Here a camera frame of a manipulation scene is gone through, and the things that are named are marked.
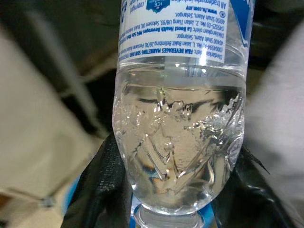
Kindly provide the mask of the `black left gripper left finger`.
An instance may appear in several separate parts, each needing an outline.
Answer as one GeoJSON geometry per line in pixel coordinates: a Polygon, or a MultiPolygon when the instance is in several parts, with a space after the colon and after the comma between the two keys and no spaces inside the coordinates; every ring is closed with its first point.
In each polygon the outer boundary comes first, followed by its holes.
{"type": "Polygon", "coordinates": [[[127,228],[132,189],[113,134],[80,175],[63,218],[65,228],[127,228]]]}

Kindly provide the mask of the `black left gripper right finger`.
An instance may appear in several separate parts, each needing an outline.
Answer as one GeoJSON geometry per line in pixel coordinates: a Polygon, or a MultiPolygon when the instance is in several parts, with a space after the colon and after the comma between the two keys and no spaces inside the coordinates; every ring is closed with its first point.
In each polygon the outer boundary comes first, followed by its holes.
{"type": "Polygon", "coordinates": [[[259,167],[260,160],[242,146],[229,180],[211,203],[219,228],[295,227],[259,167]]]}

